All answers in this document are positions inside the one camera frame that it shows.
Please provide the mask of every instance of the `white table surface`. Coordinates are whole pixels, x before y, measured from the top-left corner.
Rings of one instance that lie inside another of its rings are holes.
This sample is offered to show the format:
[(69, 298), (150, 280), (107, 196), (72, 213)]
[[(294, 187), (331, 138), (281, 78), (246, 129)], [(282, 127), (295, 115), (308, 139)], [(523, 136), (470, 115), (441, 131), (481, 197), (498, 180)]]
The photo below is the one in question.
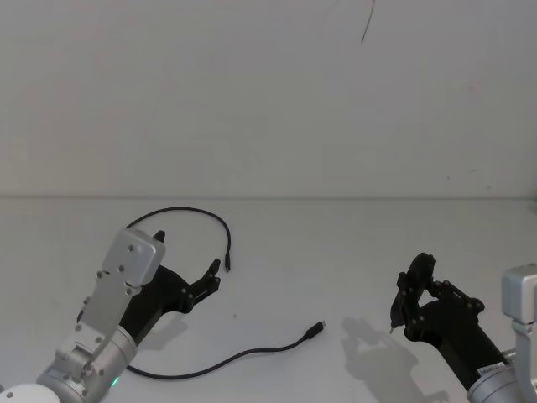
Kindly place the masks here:
[[(245, 348), (291, 343), (291, 352), (243, 359), (214, 374), (163, 383), (125, 373), (106, 403), (465, 401), (430, 346), (388, 336), (398, 272), (421, 251), (487, 306), (481, 325), (500, 349), (514, 336), (501, 313), (504, 269), (537, 260), (531, 201), (0, 200), (0, 383), (31, 382), (68, 334), (116, 231), (157, 208), (189, 205), (232, 229), (232, 272), (187, 315), (163, 318), (135, 364), (191, 372)], [(143, 228), (167, 231), (164, 263), (197, 280), (225, 236), (210, 218), (169, 213)]]

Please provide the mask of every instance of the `thin wire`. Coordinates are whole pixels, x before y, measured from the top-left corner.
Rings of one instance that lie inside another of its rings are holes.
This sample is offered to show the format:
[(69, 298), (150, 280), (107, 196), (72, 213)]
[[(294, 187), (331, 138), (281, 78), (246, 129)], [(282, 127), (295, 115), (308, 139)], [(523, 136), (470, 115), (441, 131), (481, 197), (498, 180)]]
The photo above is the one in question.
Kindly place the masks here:
[(362, 35), (362, 44), (363, 44), (363, 41), (366, 39), (366, 34), (368, 33), (368, 29), (369, 29), (369, 24), (371, 23), (371, 18), (373, 17), (373, 11), (375, 11), (375, 2), (377, 0), (371, 0), (371, 12), (369, 13), (369, 18), (368, 18), (368, 23), (366, 24), (366, 28), (363, 30), (363, 35)]
[(209, 374), (210, 372), (216, 371), (217, 369), (220, 369), (221, 367), (228, 365), (232, 361), (235, 361), (237, 359), (240, 359), (244, 357), (245, 355), (249, 354), (258, 354), (258, 353), (281, 353), (283, 351), (290, 350), (292, 348), (298, 347), (301, 345), (305, 340), (307, 340), (306, 337), (302, 337), (300, 340), (284, 347), (277, 347), (277, 348), (253, 348), (251, 350), (246, 350), (241, 353), (235, 354), (229, 359), (223, 360), (221, 363), (213, 365), (210, 368), (203, 369), (198, 372), (193, 372), (192, 374), (183, 374), (183, 375), (161, 375), (161, 374), (151, 374), (150, 372), (142, 371), (141, 369), (134, 368), (133, 366), (129, 365), (127, 369), (135, 374), (142, 375), (146, 378), (150, 379), (158, 379), (158, 380), (185, 380), (185, 379), (192, 379), (196, 378), (198, 376)]
[(226, 248), (226, 257), (224, 259), (224, 267), (226, 268), (227, 271), (231, 270), (232, 265), (231, 265), (230, 250), (232, 248), (232, 234), (226, 222), (221, 217), (217, 216), (214, 212), (208, 212), (207, 210), (202, 210), (196, 207), (166, 207), (166, 208), (161, 208), (159, 210), (155, 210), (154, 212), (148, 212), (146, 215), (141, 216), (140, 218), (137, 218), (136, 220), (128, 224), (126, 228), (134, 227), (135, 225), (140, 224), (142, 221), (147, 220), (148, 218), (152, 216), (156, 216), (157, 214), (161, 214), (163, 212), (199, 212), (201, 214), (205, 214), (209, 217), (213, 217), (214, 219), (216, 219), (226, 230), (227, 248)]

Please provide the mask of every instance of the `white wall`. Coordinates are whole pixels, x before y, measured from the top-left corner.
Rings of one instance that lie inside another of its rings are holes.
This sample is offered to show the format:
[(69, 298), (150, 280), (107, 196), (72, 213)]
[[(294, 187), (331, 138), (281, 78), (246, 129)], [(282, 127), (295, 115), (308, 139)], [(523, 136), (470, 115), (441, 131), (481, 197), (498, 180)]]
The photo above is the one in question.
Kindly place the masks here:
[(0, 194), (537, 194), (537, 2), (370, 4), (2, 0)]

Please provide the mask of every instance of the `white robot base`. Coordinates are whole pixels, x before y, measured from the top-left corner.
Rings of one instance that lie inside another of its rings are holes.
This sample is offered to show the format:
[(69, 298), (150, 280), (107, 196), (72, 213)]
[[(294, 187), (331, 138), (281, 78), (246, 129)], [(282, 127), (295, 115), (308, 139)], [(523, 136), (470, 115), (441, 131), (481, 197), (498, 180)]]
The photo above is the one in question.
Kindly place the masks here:
[(56, 394), (42, 385), (15, 386), (0, 394), (0, 403), (61, 403)]

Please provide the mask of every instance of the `black cable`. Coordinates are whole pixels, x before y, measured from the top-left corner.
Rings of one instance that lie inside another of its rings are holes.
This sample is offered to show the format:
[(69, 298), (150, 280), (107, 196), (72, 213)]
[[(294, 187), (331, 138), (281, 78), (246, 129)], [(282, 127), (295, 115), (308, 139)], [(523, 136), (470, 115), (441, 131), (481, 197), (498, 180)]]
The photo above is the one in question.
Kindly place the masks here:
[(232, 248), (232, 234), (226, 222), (221, 217), (217, 216), (214, 212), (208, 212), (207, 210), (202, 210), (200, 208), (195, 207), (166, 207), (161, 208), (160, 210), (155, 210), (154, 212), (148, 212), (146, 215), (141, 216), (140, 218), (137, 218), (136, 220), (128, 224), (126, 228), (134, 227), (135, 225), (140, 224), (142, 221), (147, 220), (148, 218), (156, 216), (157, 214), (161, 214), (163, 212), (199, 212), (200, 214), (205, 214), (217, 220), (224, 227), (227, 235), (227, 248), (226, 256), (224, 257), (224, 267), (227, 271), (232, 269), (232, 262), (230, 258), (230, 250)]
[(213, 365), (210, 368), (203, 369), (202, 371), (194, 372), (192, 374), (183, 374), (183, 375), (160, 375), (160, 374), (151, 374), (150, 372), (142, 371), (141, 369), (134, 368), (132, 366), (128, 366), (127, 369), (131, 372), (134, 372), (135, 374), (142, 375), (146, 378), (150, 379), (158, 379), (158, 380), (185, 380), (185, 379), (192, 379), (196, 378), (198, 376), (209, 374), (210, 372), (216, 371), (217, 369), (220, 369), (224, 365), (228, 365), (232, 361), (235, 361), (237, 359), (240, 359), (244, 357), (245, 355), (250, 354), (257, 354), (257, 353), (281, 353), (283, 351), (290, 350), (292, 348), (300, 346), (303, 342), (306, 340), (311, 340), (314, 338), (317, 334), (323, 331), (325, 328), (324, 322), (317, 322), (315, 325), (310, 327), (308, 331), (302, 336), (299, 340), (296, 342), (284, 346), (284, 347), (277, 347), (277, 348), (252, 348), (250, 350), (243, 351), (242, 353), (238, 353), (230, 357), (229, 359), (223, 360), (221, 363)]

